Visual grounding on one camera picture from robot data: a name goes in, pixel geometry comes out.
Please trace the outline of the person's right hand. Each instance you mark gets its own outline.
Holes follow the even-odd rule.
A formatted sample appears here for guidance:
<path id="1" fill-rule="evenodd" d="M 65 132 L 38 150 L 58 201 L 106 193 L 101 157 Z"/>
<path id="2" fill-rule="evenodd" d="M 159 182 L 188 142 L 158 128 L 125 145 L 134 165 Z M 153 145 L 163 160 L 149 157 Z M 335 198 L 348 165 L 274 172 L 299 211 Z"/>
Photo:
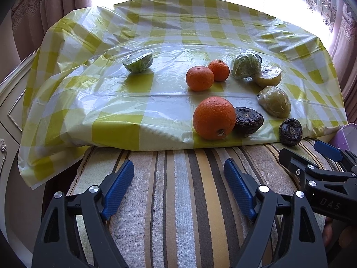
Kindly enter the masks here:
<path id="1" fill-rule="evenodd" d="M 325 218 L 322 239 L 328 261 L 338 255 L 356 255 L 356 224 Z"/>

